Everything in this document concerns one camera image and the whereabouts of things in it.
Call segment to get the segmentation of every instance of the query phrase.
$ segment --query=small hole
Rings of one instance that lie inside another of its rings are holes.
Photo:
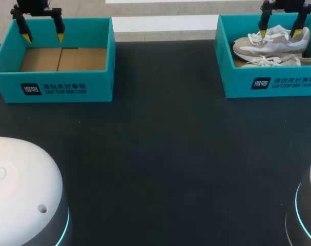
[[[43,204],[40,204],[40,205],[38,206],[38,210],[39,210],[39,212],[41,212],[41,213],[43,213],[43,214],[46,214],[46,213],[47,213],[47,208],[46,208],[46,206],[43,205]]]

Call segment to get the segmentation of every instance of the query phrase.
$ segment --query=sneaker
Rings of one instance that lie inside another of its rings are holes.
[[[248,34],[247,37],[239,38],[233,45],[233,51],[243,60],[250,62],[259,56],[274,56],[279,53],[303,53],[310,40],[310,31],[304,27],[298,35],[291,38],[291,31],[280,25],[268,29],[264,38],[260,32]]]
[[[242,68],[255,67],[281,67],[281,66],[311,66],[311,58],[296,57],[295,55],[286,55],[284,57],[269,57],[265,56],[252,59]]]

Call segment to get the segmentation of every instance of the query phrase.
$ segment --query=glowing blue ring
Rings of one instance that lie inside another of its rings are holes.
[[[68,229],[68,225],[69,225],[69,218],[70,218],[70,209],[68,209],[68,220],[67,220],[67,225],[65,226],[65,229],[63,231],[62,237],[59,239],[59,241],[57,242],[57,244],[55,246],[59,246],[59,244],[61,243],[62,239],[64,238],[65,232],[67,232]]]
[[[297,193],[295,194],[295,210],[297,211],[297,216],[298,216],[298,219],[299,219],[299,222],[300,222],[302,228],[304,229],[304,231],[306,232],[306,234],[308,235],[308,237],[311,239],[311,235],[310,235],[310,233],[307,231],[307,229],[305,228],[304,224],[302,223],[301,218],[300,218],[300,215],[299,215],[299,211],[298,211],[297,195],[298,195],[298,190],[299,190],[299,188],[300,188],[300,184],[299,184],[299,186],[298,186]]]

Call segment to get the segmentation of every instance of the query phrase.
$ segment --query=black table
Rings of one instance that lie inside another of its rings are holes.
[[[0,96],[0,136],[61,170],[74,245],[288,246],[311,97],[226,99],[212,40],[117,43],[114,83],[104,104]]]

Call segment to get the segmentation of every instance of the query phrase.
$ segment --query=white shoelace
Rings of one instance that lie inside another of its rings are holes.
[[[255,64],[255,65],[260,65],[262,67],[278,67],[281,66],[280,63],[282,60],[279,57],[269,57],[266,58],[264,56],[261,56],[260,58],[254,58],[250,62],[246,64]]]
[[[265,35],[264,38],[262,38],[260,32],[258,32],[257,34],[255,34],[255,33],[250,34],[249,33],[247,36],[253,45],[259,45],[259,43],[261,41],[262,42],[272,42],[273,41],[273,39],[269,35]]]

